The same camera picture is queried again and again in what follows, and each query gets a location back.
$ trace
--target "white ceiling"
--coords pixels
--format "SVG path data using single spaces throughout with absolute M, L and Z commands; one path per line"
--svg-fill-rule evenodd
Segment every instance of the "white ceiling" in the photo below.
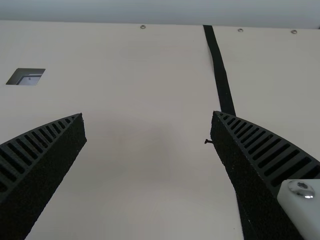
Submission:
M 1 0 L 0 19 L 317 29 L 320 1 Z

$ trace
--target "ventilation slot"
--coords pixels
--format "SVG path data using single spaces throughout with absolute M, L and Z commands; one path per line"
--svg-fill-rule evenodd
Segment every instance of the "ventilation slot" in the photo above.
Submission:
M 7 190 L 8 190 L 7 186 L 0 181 L 0 193 L 4 193 Z
M 34 131 L 31 134 L 39 141 L 39 143 L 42 144 L 43 147 L 48 147 L 48 144 L 46 144 L 45 141 L 43 141 L 41 137 L 38 136 L 38 134 L 36 134 Z
M 265 144 L 266 142 L 268 142 L 271 138 L 273 137 L 272 134 L 270 134 L 269 136 L 267 136 L 265 139 L 263 139 L 261 142 L 259 142 L 257 145 L 255 145 L 253 148 L 251 148 L 248 153 L 249 154 L 253 154 L 256 150 L 258 150 L 258 148 L 260 148 L 263 144 Z
M 247 141 L 249 138 L 251 138 L 256 132 L 259 131 L 259 128 L 257 127 L 255 130 L 253 130 L 250 134 L 248 134 L 244 139 L 241 140 L 241 143 L 243 144 L 245 141 Z
M 33 159 L 37 159 L 38 156 L 19 138 L 15 140 Z
M 54 123 L 52 124 L 54 130 L 59 134 L 61 133 L 60 129 L 57 127 L 57 125 L 55 125 Z
M 235 124 L 233 124 L 233 126 L 231 127 L 231 130 L 235 129 L 236 126 L 238 126 L 238 124 L 241 122 L 241 120 L 238 120 L 235 122 Z
M 259 164 L 259 168 L 263 168 L 265 165 L 270 163 L 273 159 L 275 159 L 276 156 L 280 155 L 283 153 L 286 149 L 290 147 L 290 144 L 283 145 L 280 147 L 278 150 L 274 151 L 270 156 L 266 157 L 264 160 L 262 160 Z
M 257 141 L 259 138 L 261 138 L 261 136 L 262 136 L 263 134 L 265 134 L 265 133 L 266 133 L 266 131 L 260 132 L 258 136 L 256 136 L 254 139 L 252 139 L 252 140 L 251 140 L 250 142 L 248 142 L 246 145 L 244 145 L 244 148 L 247 149 L 248 147 L 250 147 L 251 144 L 253 144 L 253 143 L 254 143 L 255 141 Z
M 314 179 L 320 173 L 320 166 L 317 165 L 312 170 L 303 175 L 300 179 Z
M 280 142 L 280 138 L 278 138 L 277 140 L 273 141 L 272 143 L 270 143 L 268 146 L 266 146 L 264 149 L 262 149 L 260 152 L 258 152 L 256 155 L 253 156 L 253 160 L 257 160 L 258 158 L 260 158 L 263 154 L 265 154 L 266 152 L 268 152 L 270 149 L 272 149 L 275 145 L 277 145 Z
M 28 135 L 24 135 L 24 137 L 39 153 L 44 152 Z
M 27 164 L 28 166 L 32 164 L 32 162 L 11 143 L 8 143 L 7 146 L 12 150 L 12 152 L 14 152 L 19 158 L 21 158 L 25 164 Z
M 54 131 L 52 131 L 49 126 L 46 126 L 45 128 L 48 130 L 48 132 L 51 134 L 51 136 L 52 136 L 54 139 L 57 137 L 57 136 L 55 135 Z
M 240 130 L 243 129 L 246 124 L 247 124 L 246 122 L 242 123 L 242 125 L 237 130 L 235 130 L 234 134 L 237 134 L 238 132 L 240 132 Z
M 287 169 L 285 172 L 277 176 L 275 179 L 271 181 L 271 185 L 273 187 L 278 186 L 281 184 L 284 180 L 288 179 L 291 175 L 295 174 L 297 171 L 302 169 L 305 165 L 311 162 L 311 159 L 308 157 L 303 158 L 299 162 L 297 162 L 295 165 Z
M 290 159 L 292 159 L 293 157 L 295 157 L 299 153 L 300 153 L 299 150 L 294 150 L 288 156 L 285 156 L 283 159 L 281 159 L 275 165 L 273 165 L 267 171 L 265 171 L 264 175 L 269 176 L 270 174 L 272 174 L 274 171 L 276 171 L 278 168 L 280 168 L 282 165 L 284 165 L 286 162 L 288 162 Z
M 66 126 L 65 126 L 61 121 L 58 121 L 58 124 L 60 125 L 60 127 L 61 127 L 62 129 L 65 129 L 65 128 L 66 128 Z
M 2 165 L 0 165 L 0 173 L 2 173 L 7 179 L 11 180 L 12 182 L 15 182 L 17 180 L 17 178 Z
M 52 139 L 46 134 L 46 132 L 43 129 L 39 129 L 39 132 L 45 137 L 45 139 L 48 140 L 49 143 L 52 143 Z
M 8 154 L 6 154 L 2 149 L 0 149 L 0 156 L 3 157 L 12 167 L 14 167 L 18 173 L 23 174 L 25 170 L 22 166 L 16 163 Z
M 246 132 L 248 132 L 250 129 L 252 128 L 252 125 L 248 126 L 245 130 L 243 130 L 238 136 L 237 138 L 241 138 Z
M 235 118 L 232 118 L 227 124 L 230 125 L 234 122 L 234 120 L 236 120 Z

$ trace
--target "white wall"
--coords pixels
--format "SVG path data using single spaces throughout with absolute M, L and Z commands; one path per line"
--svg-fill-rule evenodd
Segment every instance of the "white wall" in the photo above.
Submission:
M 319 0 L 1 0 L 0 19 L 320 27 Z
M 0 21 L 0 143 L 82 112 L 87 143 L 28 240 L 241 240 L 211 144 L 202 26 Z M 16 68 L 36 86 L 5 85 Z

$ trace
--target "square opening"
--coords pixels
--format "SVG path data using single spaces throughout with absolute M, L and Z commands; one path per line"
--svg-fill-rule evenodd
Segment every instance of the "square opening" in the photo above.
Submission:
M 37 85 L 44 72 L 45 69 L 40 68 L 17 68 L 6 85 Z

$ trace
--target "metal screw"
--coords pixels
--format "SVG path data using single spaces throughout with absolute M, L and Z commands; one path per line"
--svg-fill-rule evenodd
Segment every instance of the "metal screw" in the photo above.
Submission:
M 306 199 L 313 199 L 315 190 L 308 183 L 300 180 L 292 180 L 288 182 L 288 188 L 291 192 Z

